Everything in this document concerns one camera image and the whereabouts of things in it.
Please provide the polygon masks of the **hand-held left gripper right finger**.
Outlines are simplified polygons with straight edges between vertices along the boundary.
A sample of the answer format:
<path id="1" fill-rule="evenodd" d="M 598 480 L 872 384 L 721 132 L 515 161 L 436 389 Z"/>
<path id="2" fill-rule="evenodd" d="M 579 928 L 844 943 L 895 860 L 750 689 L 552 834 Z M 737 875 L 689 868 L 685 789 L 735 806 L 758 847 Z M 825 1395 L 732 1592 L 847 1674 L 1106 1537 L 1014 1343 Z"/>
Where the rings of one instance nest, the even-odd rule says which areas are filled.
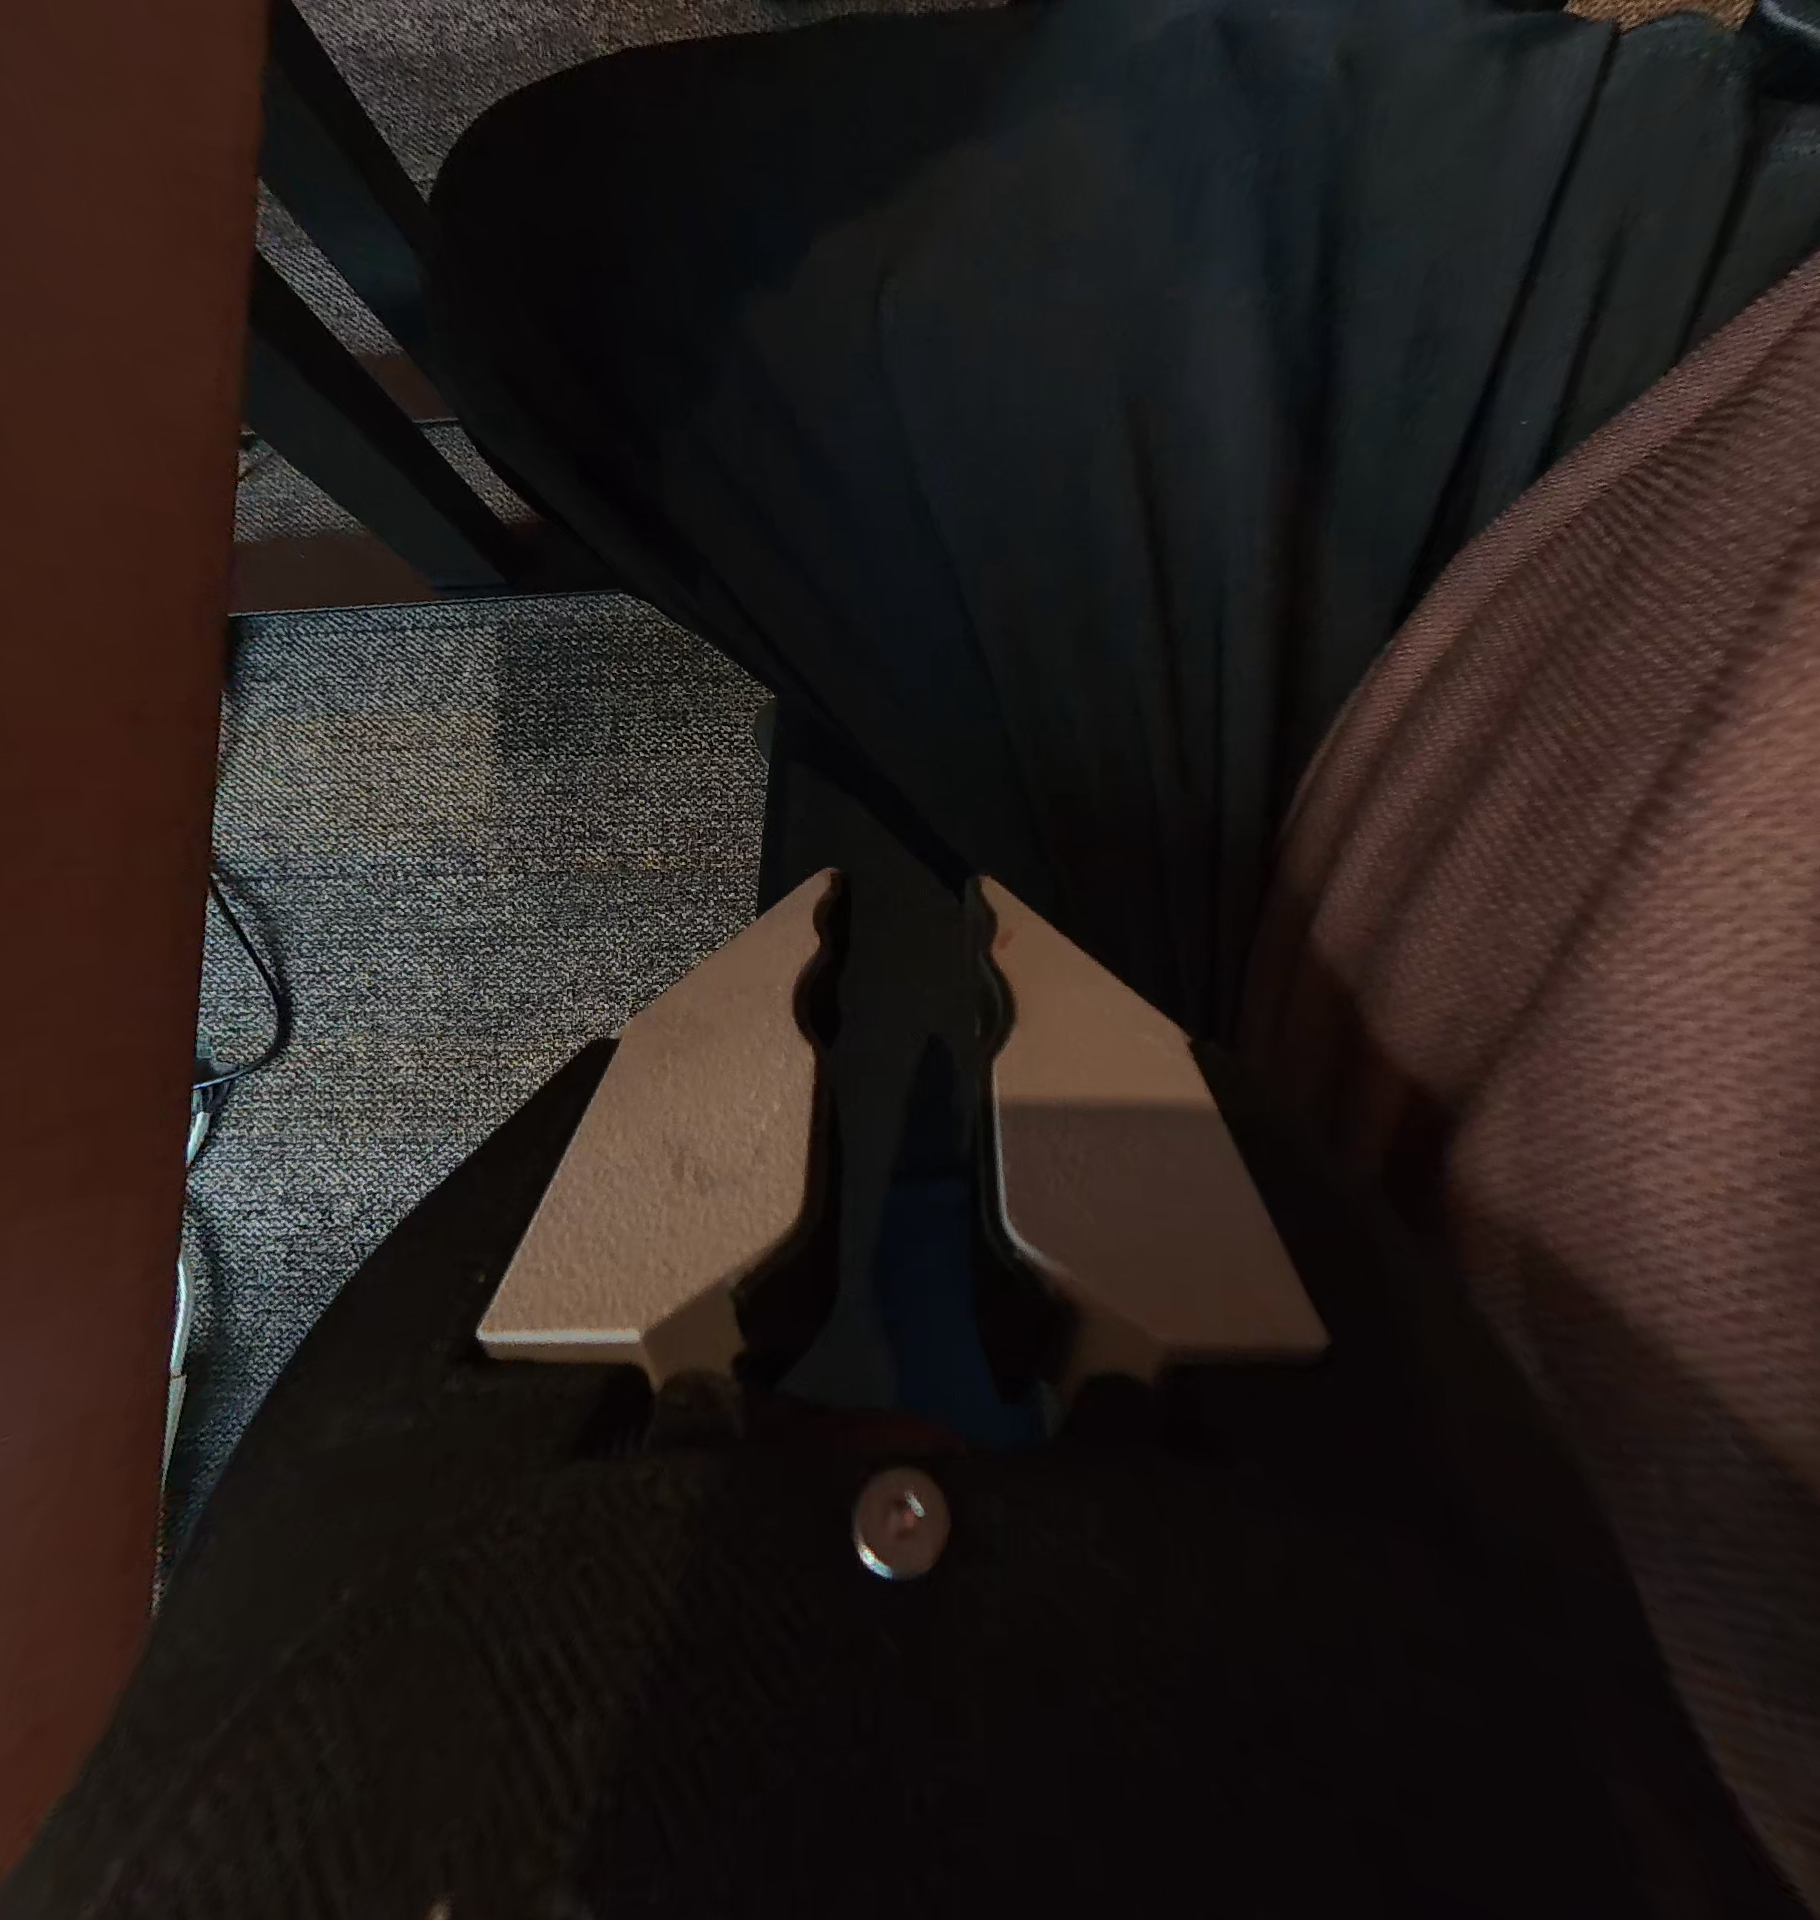
<path id="1" fill-rule="evenodd" d="M 1019 1368 L 1294 1362 L 1328 1325 L 1191 1038 L 1005 882 L 972 882 L 991 1234 Z"/>

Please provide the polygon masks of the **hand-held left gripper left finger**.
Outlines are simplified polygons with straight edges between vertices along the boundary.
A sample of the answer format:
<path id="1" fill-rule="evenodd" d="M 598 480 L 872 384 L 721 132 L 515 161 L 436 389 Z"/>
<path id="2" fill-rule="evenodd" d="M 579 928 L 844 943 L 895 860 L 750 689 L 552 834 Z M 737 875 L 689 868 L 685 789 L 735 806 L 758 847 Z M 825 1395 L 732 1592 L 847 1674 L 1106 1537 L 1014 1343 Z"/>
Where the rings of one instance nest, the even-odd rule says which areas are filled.
<path id="1" fill-rule="evenodd" d="M 476 1340 L 509 1362 L 631 1365 L 661 1387 L 751 1353 L 750 1287 L 811 1216 L 823 1052 L 806 992 L 825 868 L 624 1028 Z"/>

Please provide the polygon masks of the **person's legs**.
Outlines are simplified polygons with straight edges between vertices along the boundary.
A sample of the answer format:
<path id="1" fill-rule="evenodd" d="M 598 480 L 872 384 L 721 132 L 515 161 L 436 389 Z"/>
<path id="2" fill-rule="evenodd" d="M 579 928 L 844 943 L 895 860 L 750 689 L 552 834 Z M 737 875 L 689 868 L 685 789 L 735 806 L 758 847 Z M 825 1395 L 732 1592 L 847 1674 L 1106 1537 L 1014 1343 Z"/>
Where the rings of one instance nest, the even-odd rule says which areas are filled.
<path id="1" fill-rule="evenodd" d="M 531 84 L 433 218 L 503 476 L 1220 1039 L 1404 619 L 1820 250 L 1820 101 L 1699 12 L 847 14 Z"/>

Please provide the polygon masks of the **black desk frame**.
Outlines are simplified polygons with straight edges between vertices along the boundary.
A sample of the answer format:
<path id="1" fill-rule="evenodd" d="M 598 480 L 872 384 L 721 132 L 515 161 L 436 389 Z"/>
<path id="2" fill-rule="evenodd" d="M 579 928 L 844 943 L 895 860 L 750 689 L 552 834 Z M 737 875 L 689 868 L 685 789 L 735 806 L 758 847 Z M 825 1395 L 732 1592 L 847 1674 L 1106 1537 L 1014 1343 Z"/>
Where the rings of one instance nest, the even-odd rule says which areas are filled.
<path id="1" fill-rule="evenodd" d="M 443 396 L 426 202 L 297 3 L 268 3 L 261 87 L 261 184 Z M 431 590 L 555 588 L 546 527 L 495 516 L 266 254 L 253 261 L 243 420 Z"/>

